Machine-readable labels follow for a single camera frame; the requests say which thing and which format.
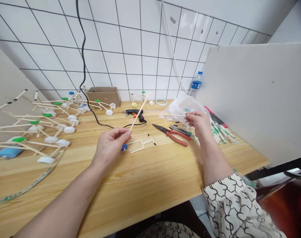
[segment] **orange handle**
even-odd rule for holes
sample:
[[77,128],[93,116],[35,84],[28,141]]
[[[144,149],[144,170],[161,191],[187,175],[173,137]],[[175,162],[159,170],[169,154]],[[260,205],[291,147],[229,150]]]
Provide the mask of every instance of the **orange handle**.
[[174,136],[173,136],[172,134],[170,134],[169,132],[166,132],[166,136],[168,136],[169,138],[171,138],[173,141],[175,141],[175,142],[178,143],[178,144],[181,144],[181,145],[183,145],[183,146],[185,146],[185,147],[188,146],[188,144],[187,144],[186,142],[181,141],[181,140],[178,140],[176,137],[174,137]]

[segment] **pliers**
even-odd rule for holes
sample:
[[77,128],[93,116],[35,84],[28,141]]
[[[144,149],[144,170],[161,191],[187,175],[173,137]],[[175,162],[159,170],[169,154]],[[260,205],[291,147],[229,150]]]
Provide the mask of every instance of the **pliers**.
[[184,134],[182,134],[182,133],[180,133],[180,132],[178,132],[178,131],[168,130],[168,129],[162,127],[162,126],[155,125],[155,124],[153,124],[153,126],[156,127],[157,129],[159,129],[161,132],[165,133],[166,136],[168,136],[169,138],[171,138],[171,139],[172,139],[173,141],[175,141],[176,143],[181,144],[181,145],[183,145],[183,146],[185,146],[185,147],[187,147],[188,144],[187,144],[186,142],[184,142],[184,141],[178,140],[178,139],[177,139],[176,137],[174,137],[172,134],[179,135],[179,136],[185,138],[186,140],[191,141],[190,137],[188,137],[188,136],[186,136],[186,135],[184,135]]
[[178,131],[181,134],[184,134],[185,136],[188,136],[188,137],[190,136],[190,133],[188,131],[185,131],[185,130],[179,128],[177,125],[170,125],[169,128],[172,130]]

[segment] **black cable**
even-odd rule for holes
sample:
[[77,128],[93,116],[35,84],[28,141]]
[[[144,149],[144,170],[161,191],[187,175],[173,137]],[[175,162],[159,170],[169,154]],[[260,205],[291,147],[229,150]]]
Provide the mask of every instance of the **black cable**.
[[[82,43],[82,47],[81,47],[81,54],[82,54],[82,60],[83,60],[83,74],[84,74],[84,78],[83,78],[83,81],[82,83],[80,84],[80,91],[84,94],[85,98],[87,99],[87,105],[88,107],[90,108],[90,111],[93,113],[94,117],[95,117],[95,120],[97,121],[97,123],[101,126],[108,126],[110,128],[114,128],[110,125],[107,125],[107,124],[101,124],[96,116],[96,114],[94,113],[94,111],[92,110],[92,108],[90,107],[90,104],[89,104],[89,99],[88,99],[88,96],[83,92],[83,90],[81,89],[82,85],[84,84],[85,82],[85,78],[86,78],[86,74],[85,74],[85,60],[84,60],[84,44],[85,44],[85,33],[84,33],[84,29],[83,29],[83,26],[82,26],[82,23],[81,23],[81,19],[80,19],[80,14],[79,14],[79,2],[78,0],[75,0],[75,4],[76,4],[76,8],[77,8],[77,16],[78,16],[78,20],[79,20],[79,23],[80,23],[80,26],[81,26],[81,29],[82,29],[82,32],[83,32],[83,36],[84,36],[84,39],[83,39],[83,43]],[[134,124],[136,126],[138,125],[142,125],[142,124],[145,124],[147,123],[147,121],[141,123],[141,124]]]

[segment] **person's left hand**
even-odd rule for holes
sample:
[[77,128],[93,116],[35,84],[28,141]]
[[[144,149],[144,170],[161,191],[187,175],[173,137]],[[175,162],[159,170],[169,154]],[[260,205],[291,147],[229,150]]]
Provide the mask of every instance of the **person's left hand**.
[[103,132],[98,141],[97,150],[91,162],[92,166],[109,166],[121,151],[122,145],[132,138],[127,128],[114,128]]

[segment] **person's right hand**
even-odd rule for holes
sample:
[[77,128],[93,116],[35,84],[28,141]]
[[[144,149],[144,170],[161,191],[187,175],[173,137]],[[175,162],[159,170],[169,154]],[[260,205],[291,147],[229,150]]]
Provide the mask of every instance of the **person's right hand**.
[[194,132],[197,137],[212,135],[210,116],[208,114],[200,111],[187,112],[185,120],[189,122],[189,126],[194,126]]

